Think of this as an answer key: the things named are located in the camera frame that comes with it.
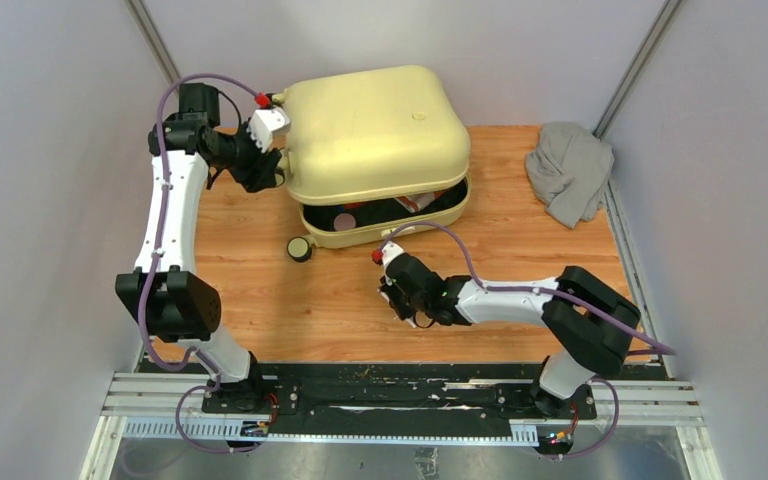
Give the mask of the orange white patterned garment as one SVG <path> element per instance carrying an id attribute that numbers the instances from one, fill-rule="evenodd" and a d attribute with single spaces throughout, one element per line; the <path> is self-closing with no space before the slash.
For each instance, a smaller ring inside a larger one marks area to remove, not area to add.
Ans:
<path id="1" fill-rule="evenodd" d="M 438 198 L 436 192 L 406 195 L 398 197 L 397 201 L 411 213 L 417 213 L 428 207 Z"/>

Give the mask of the pink round lid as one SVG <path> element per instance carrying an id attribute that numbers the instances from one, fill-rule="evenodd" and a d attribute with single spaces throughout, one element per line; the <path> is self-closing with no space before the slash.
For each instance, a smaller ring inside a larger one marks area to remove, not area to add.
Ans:
<path id="1" fill-rule="evenodd" d="M 355 216 L 348 212 L 338 213 L 333 219 L 333 229 L 335 231 L 347 231 L 357 227 Z"/>

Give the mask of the cream suitcase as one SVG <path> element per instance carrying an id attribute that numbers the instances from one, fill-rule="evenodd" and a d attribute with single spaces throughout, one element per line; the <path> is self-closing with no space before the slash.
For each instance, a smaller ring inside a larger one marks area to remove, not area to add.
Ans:
<path id="1" fill-rule="evenodd" d="M 472 191 L 471 138 L 431 69 L 310 79 L 272 98 L 291 119 L 279 165 L 306 230 L 287 243 L 294 261 L 309 260 L 315 248 L 378 242 L 463 214 Z M 397 201 L 426 192 L 438 198 L 417 213 Z M 333 229 L 341 212 L 355 216 L 355 229 Z"/>

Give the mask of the white thin stick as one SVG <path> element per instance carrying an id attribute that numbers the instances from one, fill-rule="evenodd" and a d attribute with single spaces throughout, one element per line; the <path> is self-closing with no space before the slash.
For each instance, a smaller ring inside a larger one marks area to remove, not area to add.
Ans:
<path id="1" fill-rule="evenodd" d="M 403 313 L 397 313 L 396 318 L 406 324 L 408 324 L 411 328 L 416 329 L 418 327 L 418 324 L 416 322 L 416 314 L 403 314 Z"/>

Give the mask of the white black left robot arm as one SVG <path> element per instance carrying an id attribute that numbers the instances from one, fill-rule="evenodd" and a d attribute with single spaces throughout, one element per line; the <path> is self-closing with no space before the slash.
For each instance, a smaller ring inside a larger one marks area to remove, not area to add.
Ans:
<path id="1" fill-rule="evenodd" d="M 224 172 L 245 191 L 279 186 L 281 154 L 273 140 L 290 120 L 271 95 L 251 90 L 257 106 L 223 133 L 224 92 L 197 78 L 161 97 L 147 143 L 152 194 L 145 237 L 129 273 L 117 275 L 117 297 L 135 320 L 149 357 L 179 372 L 198 362 L 210 379 L 205 397 L 243 413 L 277 411 L 255 355 L 222 326 L 218 290 L 197 274 L 195 236 L 201 194 Z"/>

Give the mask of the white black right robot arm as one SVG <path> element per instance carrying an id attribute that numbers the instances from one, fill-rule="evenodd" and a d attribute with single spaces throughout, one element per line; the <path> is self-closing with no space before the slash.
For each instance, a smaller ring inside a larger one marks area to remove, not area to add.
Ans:
<path id="1" fill-rule="evenodd" d="M 516 285 L 468 275 L 442 278 L 408 253 L 381 265 L 379 292 L 401 320 L 424 315 L 442 326 L 512 322 L 550 331 L 562 349 L 543 362 L 525 400 L 526 408 L 545 418 L 566 411 L 592 377 L 618 373 L 640 323 L 636 305 L 579 266 Z"/>

